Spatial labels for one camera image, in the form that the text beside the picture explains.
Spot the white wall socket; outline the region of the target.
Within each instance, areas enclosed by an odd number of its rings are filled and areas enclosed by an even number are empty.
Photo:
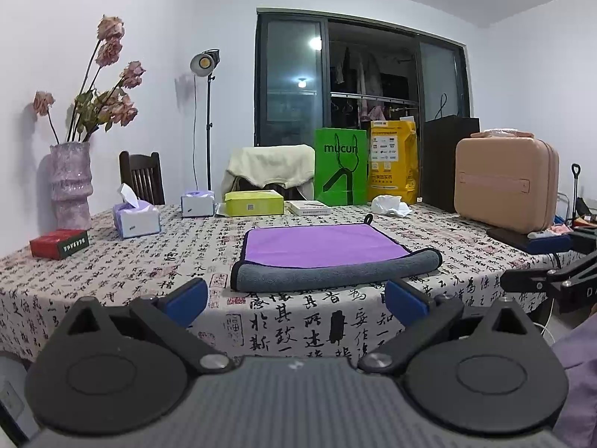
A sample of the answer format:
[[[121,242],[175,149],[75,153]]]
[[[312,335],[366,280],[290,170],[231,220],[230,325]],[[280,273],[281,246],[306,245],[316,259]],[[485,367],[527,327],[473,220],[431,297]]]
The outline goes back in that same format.
[[[10,417],[17,421],[24,410],[24,403],[8,380],[2,382],[0,401]]]

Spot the purple white tissue pack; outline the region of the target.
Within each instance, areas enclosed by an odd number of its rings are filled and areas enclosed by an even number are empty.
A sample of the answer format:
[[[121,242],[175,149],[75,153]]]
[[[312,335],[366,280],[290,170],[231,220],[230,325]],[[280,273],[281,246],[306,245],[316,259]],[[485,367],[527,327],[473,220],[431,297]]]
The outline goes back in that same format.
[[[180,198],[181,217],[212,217],[216,212],[216,197],[212,190],[194,190]]]

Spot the purple tissue pack with tissue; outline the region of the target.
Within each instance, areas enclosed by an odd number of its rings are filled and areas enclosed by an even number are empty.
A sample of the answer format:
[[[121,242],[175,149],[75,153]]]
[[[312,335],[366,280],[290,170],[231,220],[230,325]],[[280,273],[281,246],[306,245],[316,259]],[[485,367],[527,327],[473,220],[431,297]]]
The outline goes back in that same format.
[[[118,188],[121,203],[112,207],[114,227],[122,239],[133,239],[159,234],[160,212],[155,205],[137,197],[128,184]]]

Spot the cream cloth covered chair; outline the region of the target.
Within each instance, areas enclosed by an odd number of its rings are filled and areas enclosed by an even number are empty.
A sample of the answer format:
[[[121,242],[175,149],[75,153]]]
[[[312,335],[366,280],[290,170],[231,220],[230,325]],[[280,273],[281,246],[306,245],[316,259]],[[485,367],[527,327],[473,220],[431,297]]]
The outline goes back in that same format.
[[[314,198],[315,150],[307,144],[274,147],[245,147],[232,151],[222,181],[221,193],[235,189],[240,179],[264,188],[279,185],[297,188],[306,200]]]

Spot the crumpled white tissue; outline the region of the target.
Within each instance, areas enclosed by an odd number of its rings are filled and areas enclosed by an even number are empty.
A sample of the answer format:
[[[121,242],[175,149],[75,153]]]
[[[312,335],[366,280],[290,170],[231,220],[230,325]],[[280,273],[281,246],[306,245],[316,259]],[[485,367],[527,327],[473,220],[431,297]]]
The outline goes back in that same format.
[[[371,212],[392,217],[406,217],[411,213],[411,208],[398,195],[378,195],[371,201]]]

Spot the pink textured vase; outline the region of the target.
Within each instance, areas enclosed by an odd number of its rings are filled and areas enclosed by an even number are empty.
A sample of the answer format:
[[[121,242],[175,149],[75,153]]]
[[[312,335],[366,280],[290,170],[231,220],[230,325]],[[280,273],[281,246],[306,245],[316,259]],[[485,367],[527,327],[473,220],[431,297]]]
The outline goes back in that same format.
[[[93,193],[89,143],[69,141],[51,146],[50,187],[57,228],[89,230],[88,197]]]

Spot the black paper bag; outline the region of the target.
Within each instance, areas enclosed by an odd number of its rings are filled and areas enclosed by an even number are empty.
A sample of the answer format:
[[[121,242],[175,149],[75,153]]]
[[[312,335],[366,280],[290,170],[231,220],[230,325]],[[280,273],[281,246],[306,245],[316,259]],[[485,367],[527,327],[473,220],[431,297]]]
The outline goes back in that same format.
[[[451,114],[423,124],[420,196],[425,204],[455,212],[456,146],[478,132],[477,117]]]

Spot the purple and grey towel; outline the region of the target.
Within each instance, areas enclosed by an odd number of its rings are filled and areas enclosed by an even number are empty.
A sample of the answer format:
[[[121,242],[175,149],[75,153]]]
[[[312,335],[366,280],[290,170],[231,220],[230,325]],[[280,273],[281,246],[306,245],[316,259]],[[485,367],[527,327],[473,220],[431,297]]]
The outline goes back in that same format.
[[[438,250],[412,251],[372,220],[367,214],[359,224],[253,228],[230,286],[247,293],[311,291],[418,276],[441,266]]]

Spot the white flat box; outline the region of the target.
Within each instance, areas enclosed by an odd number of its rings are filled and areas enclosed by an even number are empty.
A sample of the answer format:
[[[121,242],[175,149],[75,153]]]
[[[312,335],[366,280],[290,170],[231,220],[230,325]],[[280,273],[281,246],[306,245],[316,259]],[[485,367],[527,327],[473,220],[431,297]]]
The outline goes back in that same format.
[[[332,214],[332,208],[318,200],[286,200],[287,209],[300,217]]]

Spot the studio light on stand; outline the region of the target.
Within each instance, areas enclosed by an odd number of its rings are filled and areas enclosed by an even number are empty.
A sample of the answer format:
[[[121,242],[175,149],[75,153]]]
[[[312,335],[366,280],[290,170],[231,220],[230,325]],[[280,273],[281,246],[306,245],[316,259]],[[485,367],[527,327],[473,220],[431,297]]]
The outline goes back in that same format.
[[[212,160],[212,87],[215,81],[216,67],[221,61],[221,50],[213,47],[195,55],[189,64],[190,71],[193,74],[193,127],[192,127],[192,170],[195,186],[199,186],[196,170],[196,130],[197,130],[197,112],[199,111],[199,92],[197,91],[197,80],[206,81],[206,100],[204,108],[206,109],[206,122],[204,123],[204,142],[206,143],[206,189],[213,188],[213,160]]]

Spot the red and green box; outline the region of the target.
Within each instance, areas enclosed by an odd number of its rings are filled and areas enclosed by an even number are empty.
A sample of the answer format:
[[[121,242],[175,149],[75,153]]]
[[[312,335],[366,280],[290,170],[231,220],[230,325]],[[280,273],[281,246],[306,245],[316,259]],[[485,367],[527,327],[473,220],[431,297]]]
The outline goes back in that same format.
[[[53,260],[63,260],[88,246],[88,234],[84,230],[52,231],[29,242],[33,257]]]

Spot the pink hard case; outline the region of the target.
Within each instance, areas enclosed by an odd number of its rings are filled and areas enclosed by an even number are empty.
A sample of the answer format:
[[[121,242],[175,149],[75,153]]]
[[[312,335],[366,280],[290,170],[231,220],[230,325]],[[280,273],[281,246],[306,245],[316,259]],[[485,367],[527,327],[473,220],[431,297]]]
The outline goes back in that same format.
[[[455,150],[454,208],[462,217],[527,235],[551,226],[560,157],[532,134],[472,134]]]

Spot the yellow plastic bag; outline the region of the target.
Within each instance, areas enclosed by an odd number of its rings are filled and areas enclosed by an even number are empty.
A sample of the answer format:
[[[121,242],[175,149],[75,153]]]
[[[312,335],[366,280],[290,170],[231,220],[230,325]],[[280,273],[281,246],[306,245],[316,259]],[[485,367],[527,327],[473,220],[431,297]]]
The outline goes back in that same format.
[[[367,199],[401,197],[414,204],[419,190],[416,124],[413,120],[374,120],[369,135]]]

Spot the dark wooden chair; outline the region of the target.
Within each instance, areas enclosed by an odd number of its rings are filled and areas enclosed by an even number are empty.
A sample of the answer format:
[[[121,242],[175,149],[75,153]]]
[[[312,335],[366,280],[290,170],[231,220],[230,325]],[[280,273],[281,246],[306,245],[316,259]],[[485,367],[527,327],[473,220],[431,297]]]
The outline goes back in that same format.
[[[131,154],[122,151],[118,157],[121,182],[134,190],[139,199],[154,205],[165,204],[160,155]]]

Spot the dark blue flat case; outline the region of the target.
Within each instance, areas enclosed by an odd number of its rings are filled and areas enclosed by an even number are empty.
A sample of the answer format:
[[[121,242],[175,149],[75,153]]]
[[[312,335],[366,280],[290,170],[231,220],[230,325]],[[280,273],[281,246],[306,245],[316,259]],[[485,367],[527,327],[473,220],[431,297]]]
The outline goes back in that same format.
[[[487,235],[493,240],[529,255],[564,253],[570,251],[573,247],[573,242],[568,235],[544,236],[532,239],[528,235],[504,230],[504,228],[490,228],[490,230],[487,230]]]

